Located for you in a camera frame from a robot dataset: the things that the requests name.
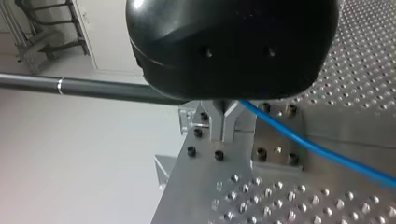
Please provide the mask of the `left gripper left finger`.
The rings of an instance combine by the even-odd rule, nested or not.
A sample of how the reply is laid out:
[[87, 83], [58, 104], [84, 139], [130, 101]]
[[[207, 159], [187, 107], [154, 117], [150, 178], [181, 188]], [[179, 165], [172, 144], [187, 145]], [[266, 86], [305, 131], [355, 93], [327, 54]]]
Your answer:
[[201, 107], [209, 116], [209, 139], [218, 142], [222, 139], [223, 111], [217, 100], [203, 100]]

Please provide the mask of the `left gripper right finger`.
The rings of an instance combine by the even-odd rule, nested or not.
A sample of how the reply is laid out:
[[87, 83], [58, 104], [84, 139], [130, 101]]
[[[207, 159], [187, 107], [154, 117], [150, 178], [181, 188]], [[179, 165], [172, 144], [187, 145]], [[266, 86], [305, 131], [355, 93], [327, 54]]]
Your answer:
[[223, 142], [232, 143], [236, 120], [242, 113], [242, 105], [238, 101], [233, 101], [224, 113], [223, 121]]

